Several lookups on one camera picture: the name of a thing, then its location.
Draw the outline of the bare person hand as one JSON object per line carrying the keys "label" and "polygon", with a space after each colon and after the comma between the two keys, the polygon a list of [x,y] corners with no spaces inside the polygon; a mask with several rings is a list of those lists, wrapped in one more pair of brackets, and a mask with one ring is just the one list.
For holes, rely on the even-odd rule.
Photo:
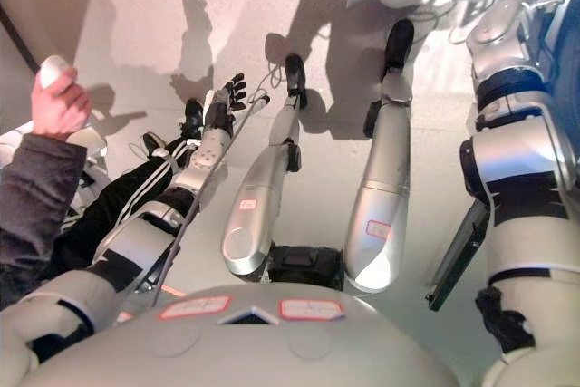
{"label": "bare person hand", "polygon": [[78,71],[69,67],[48,87],[41,85],[41,74],[36,74],[31,93],[32,133],[66,142],[86,124],[92,101],[76,80]]}

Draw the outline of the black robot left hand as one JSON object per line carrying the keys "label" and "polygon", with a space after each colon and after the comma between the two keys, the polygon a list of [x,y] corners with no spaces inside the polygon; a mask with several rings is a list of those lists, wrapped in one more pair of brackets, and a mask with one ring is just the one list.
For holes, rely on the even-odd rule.
{"label": "black robot left hand", "polygon": [[232,135],[234,126],[262,111],[270,102],[267,94],[247,99],[246,80],[243,73],[237,73],[220,89],[213,91],[205,111],[205,127],[219,129]]}

